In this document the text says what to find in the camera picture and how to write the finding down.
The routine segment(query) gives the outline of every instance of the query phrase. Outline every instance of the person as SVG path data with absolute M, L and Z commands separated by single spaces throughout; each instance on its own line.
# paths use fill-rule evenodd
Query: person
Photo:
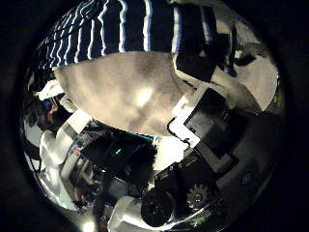
M 173 108 L 196 89 L 178 71 L 175 57 L 188 53 L 202 59 L 206 54 L 223 65 L 228 51 L 216 54 L 214 34 L 210 7 L 164 0 L 90 0 L 56 23 L 43 43 L 40 68 L 52 69 L 68 98 L 104 124 L 170 135 L 166 125 L 175 117 Z M 217 78 L 214 85 L 227 85 L 226 97 L 259 110 L 244 86 L 223 76 L 228 80 Z M 197 85 L 204 81 L 191 77 Z M 205 81 L 211 82 L 211 76 Z

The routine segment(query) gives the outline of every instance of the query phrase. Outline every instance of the white plastic part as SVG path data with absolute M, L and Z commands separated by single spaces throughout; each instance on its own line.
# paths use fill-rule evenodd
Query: white plastic part
M 66 123 L 68 123 L 77 134 L 80 134 L 90 121 L 91 116 L 81 109 L 78 109 L 69 117 Z M 48 153 L 49 157 L 57 165 L 64 162 L 68 150 L 73 143 L 73 139 L 65 132 L 68 126 L 66 123 L 59 128 L 56 136 L 50 130 L 46 130 L 41 138 L 40 152 Z
M 57 79 L 48 80 L 44 88 L 39 92 L 39 99 L 43 101 L 63 93 L 64 90 L 61 88 Z
M 183 159 L 183 151 L 187 145 L 174 136 L 163 136 L 156 144 L 157 152 L 154 159 L 155 171 L 164 170 L 174 162 Z
M 74 130 L 73 133 L 77 135 L 82 132 L 90 120 L 89 115 L 78 109 L 58 130 L 56 136 L 52 131 L 46 130 L 41 138 L 40 156 L 45 166 L 46 178 L 40 178 L 40 181 L 50 199 L 69 210 L 76 211 L 70 194 L 72 185 L 68 182 L 68 178 L 77 162 L 77 156 L 71 155 L 64 163 L 69 148 L 74 142 L 71 135 L 66 133 L 66 129 L 70 127 L 71 130 Z

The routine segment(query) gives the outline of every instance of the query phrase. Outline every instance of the gear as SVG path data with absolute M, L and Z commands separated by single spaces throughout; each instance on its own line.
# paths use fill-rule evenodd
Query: gear
M 207 186 L 200 185 L 199 187 L 195 185 L 189 190 L 189 193 L 186 194 L 186 202 L 191 209 L 198 210 L 201 209 L 207 199 L 209 198 L 208 194 L 209 188 Z

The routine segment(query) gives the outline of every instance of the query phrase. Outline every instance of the fisheye lens view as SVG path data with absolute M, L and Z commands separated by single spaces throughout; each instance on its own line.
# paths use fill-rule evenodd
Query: fisheye lens view
M 45 210 L 14 231 L 297 231 L 271 219 L 277 169 L 297 169 L 281 163 L 297 126 L 280 43 L 263 24 L 220 0 L 54 9 L 19 72 L 12 118 L 36 195 L 24 199 Z

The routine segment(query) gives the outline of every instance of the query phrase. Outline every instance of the blue and white striped fabric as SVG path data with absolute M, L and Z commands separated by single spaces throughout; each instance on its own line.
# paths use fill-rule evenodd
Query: blue and white striped fabric
M 166 0 L 83 1 L 45 39 L 40 68 L 128 51 L 200 51 L 210 39 L 205 13 L 204 7 Z

